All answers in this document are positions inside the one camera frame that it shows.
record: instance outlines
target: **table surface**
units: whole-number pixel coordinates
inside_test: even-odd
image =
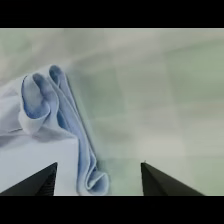
[[[110,195],[142,195],[140,162],[224,195],[224,29],[0,29],[0,85],[66,73]]]

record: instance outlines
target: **folded cloth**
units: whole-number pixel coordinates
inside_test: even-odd
[[[65,74],[51,66],[0,88],[0,192],[58,162],[55,195],[105,195]]]

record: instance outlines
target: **light blue fabric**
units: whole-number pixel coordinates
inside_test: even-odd
[[[77,195],[107,194],[108,176],[96,167],[66,76],[58,66],[51,66],[46,74],[30,74],[11,82],[1,89],[0,99],[0,108],[5,108],[0,115],[0,157],[6,139],[14,141],[18,135],[29,136],[34,146],[55,139],[78,139],[78,149],[74,149],[78,152],[73,164],[77,172],[74,191]]]

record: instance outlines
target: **black object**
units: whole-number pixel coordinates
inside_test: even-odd
[[[3,191],[0,196],[53,196],[57,165],[57,163],[53,163]]]
[[[156,168],[141,163],[144,196],[204,196]]]

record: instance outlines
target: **checkered tablecloth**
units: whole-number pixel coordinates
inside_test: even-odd
[[[66,68],[110,195],[142,195],[142,161],[224,195],[223,29],[0,29],[0,85],[48,64]]]

